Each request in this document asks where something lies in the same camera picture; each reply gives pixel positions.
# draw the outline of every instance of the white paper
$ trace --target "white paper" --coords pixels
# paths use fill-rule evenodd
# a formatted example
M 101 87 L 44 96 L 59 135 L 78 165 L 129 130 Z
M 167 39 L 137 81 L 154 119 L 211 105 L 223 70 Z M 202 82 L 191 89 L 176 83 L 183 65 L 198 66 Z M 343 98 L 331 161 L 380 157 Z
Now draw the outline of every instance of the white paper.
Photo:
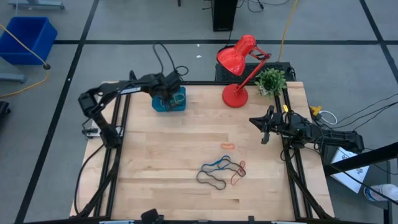
M 346 151 L 342 147 L 339 147 L 338 150 L 336 151 L 336 154 L 335 154 L 333 160 L 331 161 L 331 163 L 342 161 L 344 159 L 347 159 L 349 157 L 354 157 L 354 156 L 356 156 L 355 153 Z M 347 172 L 347 174 L 351 175 L 358 181 L 363 182 L 363 180 L 365 179 L 366 173 L 368 172 L 368 169 L 369 169 L 369 166 L 366 166 L 366 167 L 349 170 L 346 172 Z M 336 180 L 338 180 L 339 182 L 341 182 L 342 184 L 344 184 L 345 186 L 347 186 L 349 189 L 351 189 L 352 191 L 354 191 L 357 194 L 358 194 L 359 190 L 361 189 L 361 184 L 357 183 L 355 180 L 353 180 L 351 177 L 348 177 L 344 173 L 333 174 L 332 177 L 335 178 Z

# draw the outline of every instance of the green plant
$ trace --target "green plant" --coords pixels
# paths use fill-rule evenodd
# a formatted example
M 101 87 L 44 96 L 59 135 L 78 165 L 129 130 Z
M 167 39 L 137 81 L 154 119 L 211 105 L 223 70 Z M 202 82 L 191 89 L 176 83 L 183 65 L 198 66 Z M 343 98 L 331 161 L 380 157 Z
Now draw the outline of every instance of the green plant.
M 279 96 L 281 91 L 287 88 L 284 74 L 284 71 L 267 68 L 256 76 L 254 83 L 260 88 L 263 95 Z

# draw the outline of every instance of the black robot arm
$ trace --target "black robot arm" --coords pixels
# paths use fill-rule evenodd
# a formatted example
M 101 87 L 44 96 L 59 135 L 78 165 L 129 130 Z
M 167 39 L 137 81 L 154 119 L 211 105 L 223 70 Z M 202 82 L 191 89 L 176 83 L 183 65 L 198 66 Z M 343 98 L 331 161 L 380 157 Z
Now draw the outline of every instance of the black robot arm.
M 180 89 L 180 75 L 173 71 L 166 77 L 162 73 L 144 75 L 138 80 L 126 80 L 116 83 L 104 83 L 99 87 L 89 89 L 79 96 L 79 104 L 83 114 L 98 125 L 100 136 L 105 147 L 115 148 L 120 144 L 119 134 L 113 124 L 109 124 L 102 111 L 118 95 L 145 92 L 151 97 L 159 96 L 165 103 Z
M 292 147 L 296 149 L 303 148 L 306 143 L 321 144 L 322 142 L 329 146 L 341 146 L 355 153 L 361 153 L 364 150 L 362 136 L 356 131 L 324 130 L 293 111 L 283 114 L 274 113 L 274 106 L 268 108 L 265 116 L 249 118 L 249 121 L 264 133 L 262 144 L 267 144 L 269 133 L 274 132 L 287 137 Z

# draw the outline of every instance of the blue container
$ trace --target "blue container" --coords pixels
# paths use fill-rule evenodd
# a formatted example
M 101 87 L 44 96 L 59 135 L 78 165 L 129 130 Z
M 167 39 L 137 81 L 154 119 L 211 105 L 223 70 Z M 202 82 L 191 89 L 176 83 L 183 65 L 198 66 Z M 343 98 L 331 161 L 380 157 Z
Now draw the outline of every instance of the blue container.
M 187 105 L 187 94 L 185 91 L 185 87 L 180 87 L 180 90 L 176 93 L 174 93 L 174 99 L 170 102 L 172 105 L 174 105 L 173 109 L 170 111 L 183 111 L 185 110 L 185 107 Z M 163 99 L 160 98 L 159 96 L 155 96 L 152 99 L 152 107 L 155 109 L 157 112 L 166 112 L 167 109 L 164 106 Z
M 57 36 L 47 17 L 13 17 L 7 29 L 43 60 L 47 59 Z M 0 56 L 14 65 L 43 64 L 5 31 L 0 38 Z

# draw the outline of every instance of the gray carpet floor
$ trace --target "gray carpet floor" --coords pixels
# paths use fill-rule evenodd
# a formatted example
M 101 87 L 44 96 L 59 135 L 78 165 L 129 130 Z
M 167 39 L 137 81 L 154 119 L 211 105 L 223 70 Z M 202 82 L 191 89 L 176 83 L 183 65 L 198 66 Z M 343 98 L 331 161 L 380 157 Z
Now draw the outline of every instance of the gray carpet floor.
M 19 9 L 18 16 L 47 16 L 58 30 L 57 40 L 79 40 L 93 0 L 64 0 L 65 10 Z M 265 6 L 253 13 L 246 3 L 237 9 L 231 38 L 253 34 L 260 40 L 280 40 L 294 1 L 282 6 Z M 366 0 L 385 40 L 398 40 L 395 0 Z M 100 0 L 88 33 L 88 40 L 190 40 L 228 39 L 229 32 L 213 32 L 210 6 L 206 1 Z M 252 9 L 258 5 L 250 2 Z M 0 2 L 0 23 L 6 25 L 15 9 Z M 357 0 L 299 0 L 287 40 L 376 40 L 369 21 Z M 214 80 L 215 55 L 224 44 L 170 44 L 168 50 L 177 65 L 190 73 L 186 80 Z M 7 98 L 12 113 L 0 126 L 0 223 L 13 223 L 46 137 L 58 98 L 65 83 L 77 45 L 55 44 L 48 62 L 52 69 L 42 85 Z M 275 62 L 279 44 L 259 47 L 272 53 Z M 388 45 L 398 60 L 398 45 Z M 310 105 L 322 105 L 341 119 L 398 91 L 397 80 L 379 45 L 285 45 L 283 62 L 290 62 L 303 81 Z M 170 65 L 164 60 L 165 70 Z M 0 95 L 19 90 L 44 77 L 41 66 L 16 66 L 27 75 L 25 84 L 0 82 Z M 105 80 L 123 80 L 134 70 L 137 77 L 158 72 L 151 45 L 84 45 L 68 91 L 57 129 L 50 145 L 25 222 L 67 218 L 73 200 L 78 170 L 86 140 L 81 135 L 85 117 L 78 95 Z M 398 107 L 385 110 L 358 129 L 369 148 L 397 141 Z M 360 123 L 346 127 L 355 128 Z M 391 171 L 397 172 L 396 160 Z M 398 178 L 392 182 L 398 185 Z M 357 222 L 382 223 L 382 209 L 363 203 L 357 195 L 328 179 L 336 217 Z M 398 209 L 394 223 L 398 223 Z

